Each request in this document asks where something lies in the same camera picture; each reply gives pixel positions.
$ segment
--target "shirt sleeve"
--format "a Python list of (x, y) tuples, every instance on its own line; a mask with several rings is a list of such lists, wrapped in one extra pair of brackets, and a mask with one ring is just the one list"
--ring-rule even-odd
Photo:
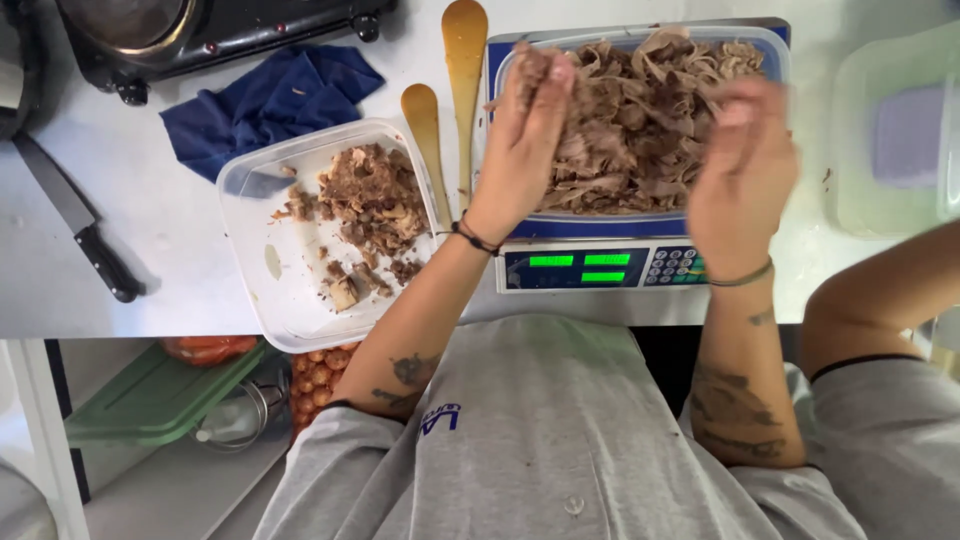
[(956, 538), (957, 383), (919, 358), (871, 356), (829, 366), (812, 389), (818, 427), (810, 459), (867, 535)]
[(783, 540), (866, 540), (863, 528), (814, 467), (731, 467), (731, 474)]
[[(373, 537), (402, 494), (402, 482), (381, 465), (403, 431), (400, 422), (349, 407), (321, 412), (287, 454), (253, 540), (332, 539), (347, 522), (370, 524)], [(371, 489), (375, 475), (385, 478)]]

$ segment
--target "person's left hand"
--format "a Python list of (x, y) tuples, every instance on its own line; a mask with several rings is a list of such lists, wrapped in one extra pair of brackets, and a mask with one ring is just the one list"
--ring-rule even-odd
[(526, 110), (516, 91), (521, 64), (515, 61), (507, 76), (503, 102), (487, 138), (480, 181), (464, 218), (491, 245), (503, 241), (543, 199), (573, 88), (573, 63), (562, 54), (555, 55), (549, 76)]

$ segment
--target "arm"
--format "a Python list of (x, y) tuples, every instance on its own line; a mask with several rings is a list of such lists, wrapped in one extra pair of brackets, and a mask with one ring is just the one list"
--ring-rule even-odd
[[(742, 81), (723, 91), (687, 224), (710, 278), (735, 282), (769, 260), (797, 178), (783, 91)], [(804, 443), (783, 374), (774, 272), (711, 288), (690, 391), (694, 438), (728, 466), (800, 467)]]
[[(518, 102), (516, 70), (510, 73), (481, 182), (463, 219), (486, 243), (499, 244), (543, 198), (573, 78), (572, 63), (559, 55), (528, 108)], [(332, 399), (371, 414), (409, 418), (489, 258), (451, 234), (357, 349)]]
[(804, 373), (859, 356), (918, 356), (900, 334), (960, 302), (958, 245), (954, 221), (827, 280), (806, 305)]

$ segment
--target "wooden spatula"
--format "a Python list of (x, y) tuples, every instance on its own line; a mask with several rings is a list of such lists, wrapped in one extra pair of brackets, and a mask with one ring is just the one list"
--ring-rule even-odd
[(456, 0), (447, 6), (441, 22), (446, 69), (453, 89), (453, 112), (460, 132), (460, 212), (470, 202), (472, 164), (470, 146), (476, 111), (483, 52), (487, 44), (487, 13), (474, 0)]
[(414, 134), (423, 161), (426, 162), (426, 171), (430, 174), (430, 185), (433, 194), (437, 197), (437, 218), (444, 231), (450, 231), (450, 204), (446, 198), (444, 186), (444, 171), (440, 167), (440, 124), (437, 113), (437, 94), (430, 86), (411, 85), (403, 90), (400, 96), (400, 106), (403, 115), (407, 118), (410, 131)]

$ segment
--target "scale keypad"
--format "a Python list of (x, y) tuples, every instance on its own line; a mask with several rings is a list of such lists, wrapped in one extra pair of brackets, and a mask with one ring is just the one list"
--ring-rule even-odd
[(709, 282), (704, 259), (690, 246), (657, 248), (643, 282), (646, 287), (696, 285)]

